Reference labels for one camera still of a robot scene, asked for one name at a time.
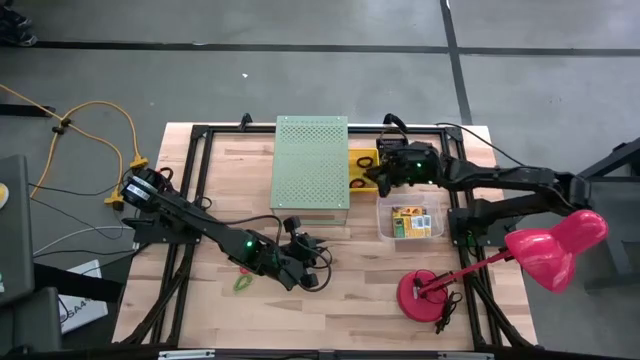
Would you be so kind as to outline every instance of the red lamp base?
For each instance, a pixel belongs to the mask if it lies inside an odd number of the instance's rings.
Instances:
[[[419,278],[423,284],[435,279],[436,275],[428,270],[412,271],[405,275],[396,291],[398,305],[402,312],[409,318],[418,322],[434,322],[440,320],[444,311],[444,303],[447,300],[447,288],[430,291],[427,298],[418,296],[414,291],[414,279]]]

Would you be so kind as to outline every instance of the yellow container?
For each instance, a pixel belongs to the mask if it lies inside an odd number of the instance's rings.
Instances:
[[[371,166],[377,166],[380,164],[378,149],[376,148],[349,149],[349,184],[351,184],[351,181],[355,179],[362,179],[366,184],[365,187],[361,188],[349,188],[350,192],[378,191],[378,186],[373,181],[364,177],[366,169],[359,167],[357,164],[358,159],[365,156],[369,156],[373,159],[373,164]]]

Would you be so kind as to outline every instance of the wooden tabletop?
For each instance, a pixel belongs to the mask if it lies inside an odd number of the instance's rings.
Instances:
[[[167,124],[159,167],[171,167],[173,184],[179,188],[192,123]],[[472,131],[490,141],[487,127]],[[375,147],[376,135],[351,135],[350,147]],[[429,141],[435,136],[409,136]],[[465,133],[468,160],[493,166],[491,148]],[[268,214],[273,163],[273,134],[219,134],[213,153],[205,196],[212,199],[209,213],[220,220],[236,220]],[[193,198],[200,159],[196,158],[191,180]],[[393,193],[429,192],[441,208],[450,207],[448,193],[435,186],[416,185]],[[476,197],[502,198],[502,191],[477,189]],[[360,350],[469,350],[472,349],[467,306],[460,303],[444,332],[436,335],[433,324],[407,319],[395,301],[396,284],[411,270],[426,268],[436,273],[460,268],[451,246],[449,231],[431,240],[403,240],[395,244],[378,239],[376,193],[351,196],[346,226],[305,226],[303,231],[328,240],[334,256],[333,277],[326,289],[305,292],[299,287],[287,292],[281,284],[254,277],[247,289],[234,293],[240,275],[238,266],[226,259],[218,246],[206,239],[197,246],[189,282],[180,338],[181,347],[268,349],[360,349]],[[268,220],[243,227],[274,237],[276,224]],[[133,260],[120,307],[114,341],[126,337],[143,319],[160,289],[167,246],[152,245]],[[529,341],[536,337],[529,303],[515,262],[489,266],[494,298],[516,328]],[[326,271],[318,272],[324,281]],[[462,292],[462,285],[451,290]],[[489,339],[486,311],[476,296],[485,339]],[[168,314],[173,314],[173,303]],[[165,321],[170,327],[171,315]]]

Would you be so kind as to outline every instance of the yellow connector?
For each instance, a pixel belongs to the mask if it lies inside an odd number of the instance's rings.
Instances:
[[[104,203],[109,206],[112,206],[114,210],[117,210],[117,211],[124,210],[124,198],[122,197],[122,195],[118,193],[117,188],[111,193],[111,196],[104,199]]]
[[[149,164],[149,159],[142,157],[140,155],[136,155],[132,162],[129,163],[129,167],[132,169],[137,169],[141,167],[145,167]]]

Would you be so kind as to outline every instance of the concrete floor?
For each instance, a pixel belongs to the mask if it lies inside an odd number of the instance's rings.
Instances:
[[[450,0],[460,46],[638,48],[640,3],[632,0]],[[437,0],[36,0],[16,7],[49,41],[278,43],[446,46]],[[460,123],[446,54],[189,52],[0,48],[0,82],[61,112],[88,100],[120,104],[134,117],[140,149],[156,161],[170,121],[239,121],[250,112],[271,122],[280,114],[347,115],[380,122],[387,112],[408,123]],[[494,144],[531,165],[580,171],[620,142],[640,134],[639,57],[462,56],[473,123],[488,125]],[[0,102],[18,100],[0,93]],[[78,126],[113,141],[132,157],[126,121],[106,108],[75,117]],[[53,120],[0,119],[0,155],[28,157],[37,181],[46,162]],[[509,161],[499,157],[502,165]],[[115,156],[70,132],[58,148],[46,184],[91,192],[115,181]],[[102,197],[42,191],[39,199],[99,226],[116,220]],[[32,204],[34,248],[84,228]],[[524,226],[557,223],[535,216]],[[131,234],[108,241],[95,233],[54,250],[114,251]],[[51,256],[71,267],[92,255]],[[101,257],[108,261],[110,257]],[[106,276],[123,280],[127,267]],[[639,358],[640,289],[587,295],[582,283],[611,272],[607,250],[580,259],[576,281],[552,295],[526,278],[540,344],[554,350]],[[108,341],[110,319],[82,334]]]

